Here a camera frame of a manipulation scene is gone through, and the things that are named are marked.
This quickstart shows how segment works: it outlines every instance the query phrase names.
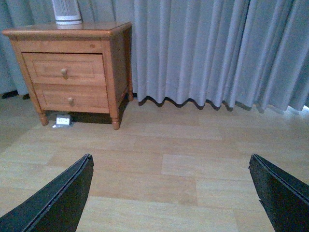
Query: drawer knob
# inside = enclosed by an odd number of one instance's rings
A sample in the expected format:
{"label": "drawer knob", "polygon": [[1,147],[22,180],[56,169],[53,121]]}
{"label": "drawer knob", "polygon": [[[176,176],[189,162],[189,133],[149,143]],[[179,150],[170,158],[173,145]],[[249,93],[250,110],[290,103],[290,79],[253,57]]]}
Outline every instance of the drawer knob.
{"label": "drawer knob", "polygon": [[68,98],[70,106],[74,106],[74,99],[73,98]]}
{"label": "drawer knob", "polygon": [[63,79],[67,80],[69,78],[68,69],[61,69],[61,73],[62,73]]}

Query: top drawer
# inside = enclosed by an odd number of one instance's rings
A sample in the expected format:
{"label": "top drawer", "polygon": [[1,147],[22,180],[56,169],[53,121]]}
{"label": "top drawer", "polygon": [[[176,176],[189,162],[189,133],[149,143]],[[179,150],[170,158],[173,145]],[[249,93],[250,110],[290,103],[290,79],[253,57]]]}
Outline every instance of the top drawer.
{"label": "top drawer", "polygon": [[23,53],[33,83],[105,86],[102,55]]}

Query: black object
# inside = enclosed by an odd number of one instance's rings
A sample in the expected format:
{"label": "black object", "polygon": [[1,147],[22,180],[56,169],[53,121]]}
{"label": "black object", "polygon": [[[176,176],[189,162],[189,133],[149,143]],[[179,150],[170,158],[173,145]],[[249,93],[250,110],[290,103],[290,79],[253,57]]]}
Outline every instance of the black object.
{"label": "black object", "polygon": [[6,99],[6,98],[15,97],[17,95],[18,95],[17,90],[14,90],[14,91],[11,91],[11,92],[4,93],[1,98]]}
{"label": "black object", "polygon": [[309,186],[254,154],[250,174],[276,232],[309,232]]}
{"label": "black object", "polygon": [[23,96],[23,100],[27,100],[27,99],[30,99],[30,95],[28,93]]}
{"label": "black object", "polygon": [[87,154],[28,200],[0,218],[1,232],[74,232],[93,175]]}

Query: curtain fold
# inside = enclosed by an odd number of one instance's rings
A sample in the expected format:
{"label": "curtain fold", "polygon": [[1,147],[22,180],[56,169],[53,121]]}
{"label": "curtain fold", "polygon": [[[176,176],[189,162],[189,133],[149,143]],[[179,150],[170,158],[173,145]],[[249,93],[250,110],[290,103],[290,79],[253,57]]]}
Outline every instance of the curtain fold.
{"label": "curtain fold", "polygon": [[[0,0],[0,28],[55,20],[51,0]],[[169,97],[230,107],[309,103],[307,0],[78,0],[84,22],[131,21],[133,91],[142,101]],[[2,89],[23,83],[1,36]]]}

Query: wooden floor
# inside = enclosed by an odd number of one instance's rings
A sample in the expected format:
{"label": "wooden floor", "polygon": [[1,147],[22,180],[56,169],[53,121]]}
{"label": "wooden floor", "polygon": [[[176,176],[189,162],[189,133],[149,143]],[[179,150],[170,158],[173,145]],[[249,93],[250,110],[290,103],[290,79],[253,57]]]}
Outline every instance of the wooden floor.
{"label": "wooden floor", "polygon": [[0,216],[85,153],[95,171],[78,232],[273,232],[248,170],[252,153],[309,183],[308,109],[134,100],[118,131],[53,124],[40,124],[30,100],[0,100]]}

